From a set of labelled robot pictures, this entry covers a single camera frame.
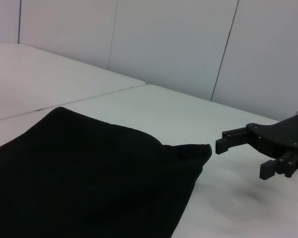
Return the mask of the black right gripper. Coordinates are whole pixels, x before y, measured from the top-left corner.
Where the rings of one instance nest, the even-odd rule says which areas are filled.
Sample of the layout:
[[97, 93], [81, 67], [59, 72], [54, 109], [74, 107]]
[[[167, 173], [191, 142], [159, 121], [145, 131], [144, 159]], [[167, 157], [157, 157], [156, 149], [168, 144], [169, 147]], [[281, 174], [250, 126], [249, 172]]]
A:
[[291, 178], [298, 170], [298, 115], [272, 125], [250, 123], [243, 128], [223, 131], [222, 138], [216, 140], [215, 153], [219, 155], [247, 143], [271, 158], [260, 165], [262, 180], [275, 174]]

